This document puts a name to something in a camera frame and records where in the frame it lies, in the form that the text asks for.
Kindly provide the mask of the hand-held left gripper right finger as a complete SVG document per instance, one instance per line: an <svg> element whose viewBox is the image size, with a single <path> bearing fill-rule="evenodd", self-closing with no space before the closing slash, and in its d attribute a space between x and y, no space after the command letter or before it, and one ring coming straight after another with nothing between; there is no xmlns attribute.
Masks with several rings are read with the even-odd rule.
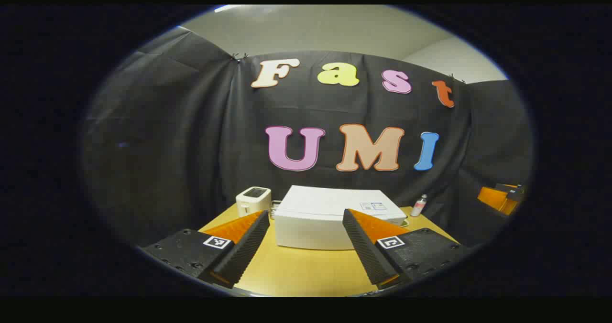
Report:
<svg viewBox="0 0 612 323"><path fill-rule="evenodd" d="M342 223L367 277L378 288L422 281L470 252L430 228L407 231L357 210L344 210Z"/></svg>

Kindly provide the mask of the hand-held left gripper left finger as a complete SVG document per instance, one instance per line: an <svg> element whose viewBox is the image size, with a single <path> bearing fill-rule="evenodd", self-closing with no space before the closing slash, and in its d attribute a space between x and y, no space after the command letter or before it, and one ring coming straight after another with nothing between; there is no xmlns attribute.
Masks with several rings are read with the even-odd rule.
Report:
<svg viewBox="0 0 612 323"><path fill-rule="evenodd" d="M140 250L182 275L231 290L242 279L269 227L268 212L258 211L204 231L186 225Z"/></svg>

